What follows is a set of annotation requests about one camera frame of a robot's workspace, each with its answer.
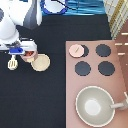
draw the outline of red object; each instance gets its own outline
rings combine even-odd
[[[26,51],[24,56],[31,56],[34,53],[34,51]]]

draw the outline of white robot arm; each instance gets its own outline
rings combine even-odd
[[[16,25],[34,29],[41,22],[40,0],[28,0],[28,2],[0,0],[0,50],[20,47],[23,52],[19,54],[25,51],[36,51],[37,46],[32,39],[20,40]]]
[[[65,0],[59,0],[59,1],[65,5]],[[47,10],[47,12],[56,14],[61,12],[65,8],[64,5],[60,4],[56,0],[45,0],[44,8]]]
[[[40,0],[10,2],[9,15],[15,25],[34,29],[42,22]]]

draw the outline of bowl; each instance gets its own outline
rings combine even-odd
[[[50,59],[45,54],[38,54],[37,59],[31,62],[31,66],[36,71],[45,71],[50,66]]]
[[[32,61],[35,61],[38,57],[38,51],[34,51],[32,55],[29,56],[29,54],[21,55],[21,58],[28,63],[31,63]]]
[[[88,86],[82,89],[76,97],[76,111],[81,120],[93,127],[103,127],[109,124],[115,109],[111,95],[97,86]]]

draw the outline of small plate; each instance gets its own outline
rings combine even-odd
[[[31,65],[36,71],[45,71],[50,66],[50,59],[45,54],[38,54],[37,59],[32,61]]]
[[[72,57],[82,57],[84,48],[79,44],[75,44],[70,47],[69,53]]]

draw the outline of bowl rim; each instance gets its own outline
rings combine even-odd
[[[34,69],[34,70],[36,70],[36,71],[39,71],[39,72],[41,72],[41,71],[45,71],[45,70],[47,70],[47,68],[50,66],[50,58],[49,58],[49,56],[47,56],[46,54],[38,54],[38,56],[46,56],[47,58],[48,58],[48,66],[46,67],[46,69],[44,69],[44,70],[42,70],[42,69],[37,69],[35,66],[34,66],[34,61],[32,61],[31,62],[31,66],[32,66],[32,68]]]
[[[103,124],[100,124],[100,125],[93,125],[93,124],[87,122],[85,119],[82,118],[82,116],[79,113],[79,110],[78,110],[78,107],[77,107],[78,98],[79,98],[79,96],[81,95],[82,92],[84,92],[86,89],[89,89],[89,88],[97,88],[99,90],[104,91],[109,96],[109,98],[111,99],[112,104],[114,104],[114,100],[113,100],[112,96],[105,89],[103,89],[101,87],[98,87],[98,86],[87,86],[87,87],[83,88],[81,91],[79,91],[79,93],[78,93],[78,95],[76,97],[76,102],[75,102],[76,112],[77,112],[78,116],[80,117],[80,119],[82,121],[84,121],[86,124],[88,124],[89,126],[93,126],[93,127],[103,127],[103,126],[106,126],[106,125],[108,125],[113,120],[114,115],[115,115],[115,109],[113,109],[111,118],[106,123],[103,123]]]
[[[33,51],[33,54],[31,56],[24,56],[24,55],[20,55],[20,56],[21,58],[24,58],[24,59],[30,59],[34,57],[36,54],[38,54],[38,51]]]

